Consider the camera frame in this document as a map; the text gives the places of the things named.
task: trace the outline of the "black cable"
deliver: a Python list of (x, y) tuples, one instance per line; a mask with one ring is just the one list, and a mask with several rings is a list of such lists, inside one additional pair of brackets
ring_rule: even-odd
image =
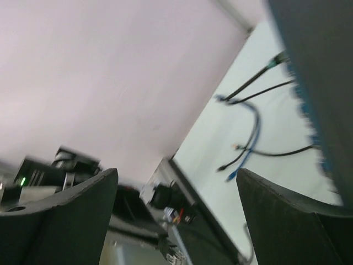
[(268, 92), (268, 91), (271, 91), (271, 90), (273, 90), (273, 89), (275, 89), (275, 88), (279, 88), (279, 87), (285, 86), (286, 84), (291, 84), (291, 83), (293, 83), (294, 81), (295, 81), (295, 80), (290, 80), (290, 81), (288, 81), (288, 82), (284, 82), (284, 83), (281, 83), (281, 84), (277, 84), (277, 85), (275, 85), (275, 86), (273, 86), (273, 87), (270, 87), (270, 88), (265, 89), (265, 90), (263, 90), (263, 91), (260, 91), (260, 92), (258, 92), (258, 93), (256, 93), (256, 94), (253, 94), (253, 95), (251, 95), (251, 96), (248, 96), (248, 97), (246, 97), (246, 98), (244, 98), (244, 99), (241, 99), (241, 100), (237, 101), (235, 104), (238, 104), (238, 103), (241, 103), (241, 102), (245, 102), (245, 101), (247, 101), (247, 100), (249, 100), (249, 99), (251, 99), (251, 98), (257, 97), (257, 96), (259, 96), (259, 95), (261, 95), (261, 94), (264, 94), (264, 93), (266, 93), (266, 92)]
[(241, 91), (246, 89), (251, 83), (253, 83), (256, 79), (258, 79), (260, 76), (262, 76), (267, 70), (285, 62), (288, 59), (287, 55), (285, 52), (280, 52), (277, 54), (275, 57), (273, 57), (270, 62), (262, 68), (257, 74), (255, 74), (252, 78), (247, 80), (245, 84), (243, 84), (241, 87), (239, 87), (236, 91), (234, 91), (232, 94), (230, 94), (228, 97), (224, 99), (224, 101), (229, 101), (230, 99), (234, 98), (237, 94), (239, 94)]
[(251, 83), (253, 83), (256, 79), (258, 79), (260, 76), (262, 76), (269, 68), (265, 66), (262, 68), (257, 74), (255, 74), (252, 78), (247, 80), (245, 84), (243, 84), (241, 87), (239, 87), (237, 90), (235, 90), (232, 94), (230, 94), (228, 97), (224, 99), (224, 101), (229, 101), (230, 99), (234, 98), (237, 94), (239, 94), (241, 91), (246, 89)]
[[(301, 152), (307, 151), (307, 150), (312, 149), (312, 148), (314, 148), (314, 146), (313, 145), (309, 145), (309, 146), (306, 146), (306, 147), (303, 147), (303, 148), (300, 148), (298, 150), (294, 150), (294, 151), (291, 151), (291, 152), (287, 152), (287, 153), (267, 153), (267, 152), (262, 152), (262, 151), (257, 151), (257, 150), (253, 150), (253, 153), (255, 153), (257, 155), (260, 155), (260, 156), (281, 157), (281, 156), (295, 155), (297, 153), (301, 153)], [(238, 145), (236, 147), (236, 150), (242, 150), (242, 153), (243, 153), (244, 151), (249, 150), (249, 149), (246, 146)]]
[[(229, 103), (228, 105), (235, 105), (237, 103), (238, 103), (238, 100), (235, 100), (234, 102)], [(223, 171), (223, 170), (227, 169), (227, 167), (229, 167), (232, 164), (236, 163), (244, 155), (244, 153), (246, 151), (249, 151), (248, 147), (249, 147), (251, 141), (253, 140), (253, 138), (255, 137), (255, 134), (256, 134), (256, 132), (258, 130), (258, 127), (259, 127), (259, 121), (260, 121), (260, 113), (259, 113), (259, 111), (257, 110), (257, 108), (255, 106), (253, 106), (253, 107), (255, 109), (255, 124), (254, 124), (254, 127), (253, 127), (253, 131), (252, 131), (252, 133), (251, 133), (251, 135), (249, 137), (249, 140), (245, 144), (245, 149), (240, 153), (240, 155), (236, 159), (234, 159), (233, 161), (231, 161), (230, 163), (228, 163), (226, 165), (223, 165), (223, 166), (219, 167), (217, 169), (218, 172), (219, 171)]]
[(249, 259), (245, 259), (244, 256), (242, 256), (243, 260), (242, 260), (242, 264), (243, 265), (250, 265), (254, 259), (254, 256), (255, 256), (255, 250), (254, 250), (254, 245), (253, 245), (253, 241), (252, 241), (252, 238), (250, 236), (250, 232), (249, 232), (249, 228), (248, 228), (248, 224), (245, 223), (243, 225), (243, 229), (244, 229), (244, 232), (246, 234), (246, 236), (248, 237), (249, 241), (250, 241), (250, 247), (252, 248), (251, 250), (251, 254), (250, 254), (250, 257)]

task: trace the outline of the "white ceiling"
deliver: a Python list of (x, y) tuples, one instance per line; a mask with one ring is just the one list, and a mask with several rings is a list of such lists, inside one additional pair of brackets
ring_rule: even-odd
[(268, 18), (267, 0), (218, 0), (228, 2), (253, 26)]
[(213, 0), (1, 1), (0, 38), (0, 160), (66, 145), (136, 181), (177, 150), (245, 42)]

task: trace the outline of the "blue cable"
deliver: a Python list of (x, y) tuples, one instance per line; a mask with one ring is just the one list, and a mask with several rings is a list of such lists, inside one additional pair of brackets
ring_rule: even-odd
[[(222, 95), (216, 95), (215, 97), (216, 97), (217, 100), (219, 100), (219, 101), (224, 101), (223, 99), (225, 98), (225, 96), (222, 96)], [(239, 99), (231, 99), (231, 100), (227, 101), (227, 105), (234, 105), (234, 104), (237, 104), (238, 101), (239, 101)], [(255, 135), (254, 141), (252, 142), (252, 145), (251, 145), (251, 147), (249, 148), (248, 153), (246, 154), (246, 156), (244, 157), (244, 159), (242, 160), (242, 162), (240, 163), (240, 165), (238, 166), (238, 168), (237, 168), (235, 171), (233, 171), (233, 172), (228, 176), (228, 178), (226, 179), (226, 182), (231, 181), (232, 179), (234, 179), (234, 178), (237, 176), (239, 169), (241, 169), (241, 168), (246, 164), (247, 160), (249, 160), (249, 157), (250, 157), (251, 153), (253, 152), (253, 150), (255, 149), (255, 146), (256, 146), (256, 144), (258, 143), (258, 140), (259, 140), (259, 137), (260, 137), (261, 120), (260, 120), (260, 118), (259, 118), (259, 112), (258, 112), (258, 110), (255, 108), (255, 106), (249, 104), (248, 102), (239, 102), (239, 104), (242, 104), (242, 105), (248, 107), (250, 110), (252, 110), (252, 111), (255, 113), (255, 115), (256, 115), (256, 117), (257, 117), (257, 119), (258, 119), (258, 127), (257, 127), (257, 131), (256, 131), (256, 135)]]

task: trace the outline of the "metal bar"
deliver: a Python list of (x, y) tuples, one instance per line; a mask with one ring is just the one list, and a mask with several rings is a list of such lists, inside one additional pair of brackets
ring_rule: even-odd
[(40, 175), (40, 178), (39, 178), (39, 180), (38, 180), (38, 184), (37, 184), (37, 186), (39, 186), (40, 185), (40, 183), (42, 182), (42, 180), (43, 180), (43, 177), (44, 177), (44, 172), (42, 172), (42, 174)]
[(232, 18), (235, 19), (235, 21), (239, 24), (239, 26), (242, 28), (244, 32), (246, 32), (248, 35), (251, 34), (254, 30), (254, 26), (251, 25), (241, 14), (241, 12), (238, 11), (238, 9), (232, 5), (229, 0), (217, 0), (217, 2), (220, 4), (220, 6), (225, 9), (231, 16)]
[(32, 173), (32, 176), (31, 176), (31, 179), (30, 179), (30, 181), (29, 181), (29, 183), (28, 183), (28, 186), (31, 186), (33, 183), (34, 183), (34, 181), (35, 181), (35, 179), (37, 178), (37, 174), (38, 173), (38, 170), (34, 170), (33, 171), (33, 173)]

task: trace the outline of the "black electronic component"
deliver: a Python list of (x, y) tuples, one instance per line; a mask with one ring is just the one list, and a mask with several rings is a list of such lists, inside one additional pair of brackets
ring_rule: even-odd
[(195, 210), (175, 182), (170, 187), (162, 184), (156, 186), (149, 205), (158, 210), (163, 210), (166, 207), (174, 209), (178, 222), (188, 224), (195, 216)]
[(19, 186), (59, 186), (63, 187), (66, 173), (56, 167), (26, 157), (15, 177)]
[(147, 209), (140, 192), (131, 187), (118, 185), (112, 215), (119, 218), (126, 225), (135, 227), (136, 233), (144, 229), (142, 236), (167, 237), (168, 234), (156, 223), (152, 214)]
[(96, 158), (61, 146), (56, 152), (52, 165), (63, 169), (65, 172), (75, 172), (86, 179), (101, 171), (99, 162)]

